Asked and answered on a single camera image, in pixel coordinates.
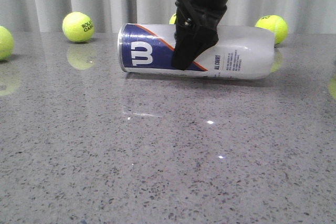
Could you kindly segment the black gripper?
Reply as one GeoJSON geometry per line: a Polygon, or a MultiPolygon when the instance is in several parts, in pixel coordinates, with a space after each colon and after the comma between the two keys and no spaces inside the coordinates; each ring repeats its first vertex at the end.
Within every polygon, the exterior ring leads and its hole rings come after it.
{"type": "Polygon", "coordinates": [[[175,48],[172,67],[185,70],[218,42],[217,25],[228,0],[176,0],[175,48]]]}

